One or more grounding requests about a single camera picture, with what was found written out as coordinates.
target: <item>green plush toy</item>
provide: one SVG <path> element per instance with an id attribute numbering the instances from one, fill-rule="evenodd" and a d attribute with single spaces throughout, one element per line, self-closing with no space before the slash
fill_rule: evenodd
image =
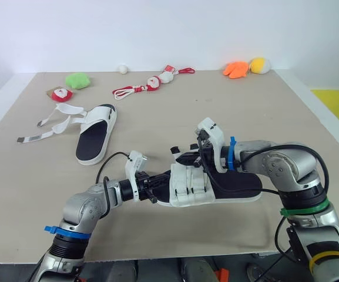
<path id="1" fill-rule="evenodd" d="M 66 85 L 72 89 L 82 89 L 90 83 L 87 74 L 83 72 L 73 73 L 66 77 Z"/>

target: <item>white slipper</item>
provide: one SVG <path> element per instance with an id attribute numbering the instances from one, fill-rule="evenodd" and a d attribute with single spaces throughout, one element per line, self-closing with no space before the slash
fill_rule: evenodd
<path id="1" fill-rule="evenodd" d="M 69 116 L 63 122 L 53 126 L 49 132 L 37 136 L 19 137 L 17 142 L 29 143 L 50 137 L 53 134 L 61 134 L 69 125 L 79 123 L 80 136 L 76 148 L 78 162 L 86 166 L 100 162 L 106 153 L 108 140 L 117 119 L 116 108 L 113 105 L 104 104 L 87 112 L 82 107 L 58 103 L 49 117 L 40 121 L 37 126 L 45 125 L 56 110 Z M 81 115 L 82 117 L 71 117 L 71 115 Z"/>

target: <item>orange plush toy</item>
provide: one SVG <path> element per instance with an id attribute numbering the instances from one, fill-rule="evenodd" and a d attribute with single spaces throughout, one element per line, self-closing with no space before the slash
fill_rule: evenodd
<path id="1" fill-rule="evenodd" d="M 223 75 L 229 75 L 229 78 L 244 78 L 249 70 L 247 62 L 234 62 L 227 65 Z"/>

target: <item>green cable tie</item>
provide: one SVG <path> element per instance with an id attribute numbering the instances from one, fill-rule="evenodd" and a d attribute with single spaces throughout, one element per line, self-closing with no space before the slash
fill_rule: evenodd
<path id="1" fill-rule="evenodd" d="M 286 208 L 282 208 L 280 210 L 280 214 L 282 216 L 288 217 L 292 214 L 312 214 L 312 213 L 318 213 L 322 210 L 324 210 L 330 202 L 326 198 L 322 203 L 320 203 L 318 206 L 315 207 L 308 207 L 307 209 L 297 209 L 297 210 L 287 210 Z"/>

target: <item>black cable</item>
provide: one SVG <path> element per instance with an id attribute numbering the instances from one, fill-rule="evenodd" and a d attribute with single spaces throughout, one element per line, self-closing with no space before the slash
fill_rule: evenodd
<path id="1" fill-rule="evenodd" d="M 211 256 L 211 259 L 212 259 L 212 262 L 213 262 L 213 264 L 214 264 L 216 270 L 220 270 L 219 266 L 218 266 L 217 263 L 216 263 L 215 257 L 214 257 L 214 256 Z"/>
<path id="2" fill-rule="evenodd" d="M 126 154 L 126 153 L 123 153 L 123 152 L 116 152 L 116 153 L 114 153 L 113 155 L 111 155 L 109 158 L 107 158 L 107 159 L 105 160 L 105 162 L 101 165 L 101 167 L 100 167 L 100 169 L 99 169 L 99 172 L 98 172 L 98 175 L 96 176 L 96 184 L 99 183 L 100 174 L 101 174 L 101 172 L 103 171 L 103 168 L 105 167 L 105 165 L 107 164 L 107 162 L 110 161 L 110 159 L 111 159 L 112 157 L 117 156 L 117 155 L 124 155 L 124 156 L 126 156 L 127 158 L 129 158 L 129 155 Z"/>
<path id="3" fill-rule="evenodd" d="M 103 217 L 106 217 L 106 215 L 110 212 L 110 200 L 109 200 L 109 192 L 108 192 L 108 188 L 106 187 L 106 183 L 109 181 L 109 178 L 107 176 L 104 176 L 103 178 L 103 185 L 104 185 L 104 191 L 105 191 L 105 200 L 106 200 L 106 212 L 100 216 L 100 219 L 102 219 Z"/>
<path id="4" fill-rule="evenodd" d="M 285 253 L 288 253 L 291 250 L 291 248 L 289 248 L 288 250 L 285 251 Z M 257 279 L 254 280 L 254 282 L 258 282 L 261 278 L 263 278 L 284 256 L 281 255 L 272 265 L 270 265 L 268 267 L 268 269 L 266 269 L 264 272 L 262 272 L 261 275 L 259 275 L 259 277 Z"/>
<path id="5" fill-rule="evenodd" d="M 234 194 L 234 193 L 240 193 L 240 192 L 246 192 L 246 191 L 261 191 L 261 192 L 267 192 L 267 193 L 272 193 L 275 195 L 279 195 L 278 191 L 274 191 L 274 190 L 270 190 L 270 189 L 260 189 L 260 188 L 248 188 L 248 189 L 237 189 L 237 190 L 227 190 L 224 189 L 216 180 L 215 178 L 211 175 L 210 173 L 210 169 L 204 159 L 204 155 L 203 155 L 203 148 L 202 148 L 202 140 L 200 137 L 197 138 L 198 140 L 198 147 L 199 147 L 199 156 L 200 159 L 202 161 L 203 164 L 203 168 L 206 171 L 207 176 L 209 177 L 209 179 L 215 184 L 216 188 L 225 193 L 225 194 Z"/>
<path id="6" fill-rule="evenodd" d="M 327 194 L 328 185 L 330 183 L 327 166 L 326 166 L 324 160 L 322 159 L 322 157 L 320 156 L 320 154 L 318 154 L 315 150 L 313 150 L 312 148 L 309 148 L 307 146 L 295 145 L 295 144 L 284 144 L 284 145 L 277 145 L 277 146 L 268 147 L 268 148 L 256 151 L 256 152 L 248 155 L 242 162 L 240 162 L 240 165 L 247 162 L 252 157 L 255 157 L 255 156 L 262 154 L 264 152 L 268 152 L 268 151 L 272 151 L 272 150 L 282 150 L 282 149 L 302 150 L 302 151 L 308 152 L 309 154 L 313 155 L 319 161 L 319 163 L 322 167 L 323 174 L 324 174 L 324 191 Z"/>
<path id="7" fill-rule="evenodd" d="M 276 227 L 276 231 L 275 231 L 275 247 L 278 250 L 278 252 L 283 256 L 286 257 L 287 259 L 289 259 L 290 261 L 292 261 L 293 263 L 298 263 L 297 260 L 291 258 L 289 255 L 286 254 L 286 252 L 283 252 L 283 250 L 279 247 L 279 243 L 278 243 L 278 236 L 279 236 L 279 232 L 280 232 L 280 228 L 283 225 L 284 221 L 285 221 L 286 217 L 283 216 L 281 218 L 281 220 L 279 221 L 279 224 Z"/>

